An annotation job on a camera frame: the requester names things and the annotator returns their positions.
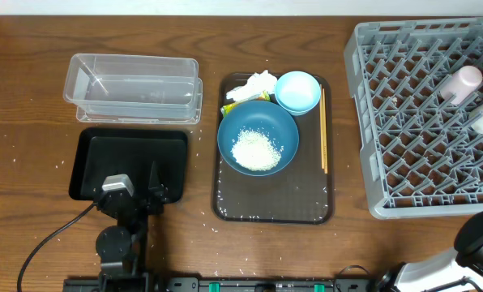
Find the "light blue small bowl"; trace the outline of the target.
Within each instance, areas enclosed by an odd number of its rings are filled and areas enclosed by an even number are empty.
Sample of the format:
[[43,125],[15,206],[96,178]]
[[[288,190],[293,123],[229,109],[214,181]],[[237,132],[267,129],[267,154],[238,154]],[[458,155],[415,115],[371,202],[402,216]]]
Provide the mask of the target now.
[[291,115],[306,114],[319,103],[320,98],[319,82],[304,71],[290,71],[276,82],[275,99]]

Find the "wooden chopstick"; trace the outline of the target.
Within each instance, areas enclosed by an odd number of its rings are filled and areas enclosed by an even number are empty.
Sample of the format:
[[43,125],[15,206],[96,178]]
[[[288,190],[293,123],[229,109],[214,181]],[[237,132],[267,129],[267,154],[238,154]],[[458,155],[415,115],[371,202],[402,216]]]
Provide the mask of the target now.
[[321,97],[319,100],[319,123],[320,123],[320,140],[321,140],[321,157],[322,157],[322,169],[326,174],[326,155],[325,155],[325,129],[324,129],[324,112],[323,112],[323,101],[324,101],[324,90],[323,86],[320,85]]
[[326,95],[325,95],[325,90],[324,90],[323,112],[324,112],[324,129],[325,129],[325,148],[324,148],[324,150],[325,150],[325,155],[326,155],[326,171],[328,173],[328,165],[327,165],[327,127],[326,127]]

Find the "pink cup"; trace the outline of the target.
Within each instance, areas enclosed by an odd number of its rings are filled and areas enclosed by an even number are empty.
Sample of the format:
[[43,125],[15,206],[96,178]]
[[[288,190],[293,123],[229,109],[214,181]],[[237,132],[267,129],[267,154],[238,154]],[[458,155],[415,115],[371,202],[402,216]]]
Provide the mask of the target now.
[[444,100],[451,100],[451,104],[461,104],[483,80],[482,72],[474,66],[461,67],[442,87],[440,94]]

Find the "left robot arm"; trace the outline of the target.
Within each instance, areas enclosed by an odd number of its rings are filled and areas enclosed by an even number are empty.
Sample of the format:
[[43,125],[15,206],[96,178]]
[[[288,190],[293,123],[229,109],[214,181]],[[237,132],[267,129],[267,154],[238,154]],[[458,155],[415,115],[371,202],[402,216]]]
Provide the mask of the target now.
[[103,214],[117,221],[96,239],[101,273],[107,279],[131,278],[144,272],[148,218],[162,214],[165,186],[156,162],[145,187],[135,187],[127,174],[105,178],[94,202]]

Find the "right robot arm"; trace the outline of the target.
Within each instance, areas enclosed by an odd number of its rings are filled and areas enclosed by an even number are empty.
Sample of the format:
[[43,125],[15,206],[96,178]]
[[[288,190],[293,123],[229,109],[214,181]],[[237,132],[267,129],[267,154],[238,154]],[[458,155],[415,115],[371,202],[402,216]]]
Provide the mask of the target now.
[[454,246],[427,260],[387,271],[371,291],[483,291],[483,212],[471,217]]

